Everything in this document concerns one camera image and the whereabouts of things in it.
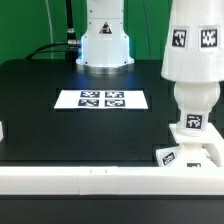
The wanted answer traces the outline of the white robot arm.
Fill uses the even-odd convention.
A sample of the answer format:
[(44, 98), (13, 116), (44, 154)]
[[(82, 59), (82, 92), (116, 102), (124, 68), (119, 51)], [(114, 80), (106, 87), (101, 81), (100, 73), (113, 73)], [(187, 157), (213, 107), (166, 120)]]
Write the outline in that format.
[(118, 74), (131, 70), (129, 36), (124, 31), (124, 0), (86, 0), (87, 30), (81, 38), (78, 70)]

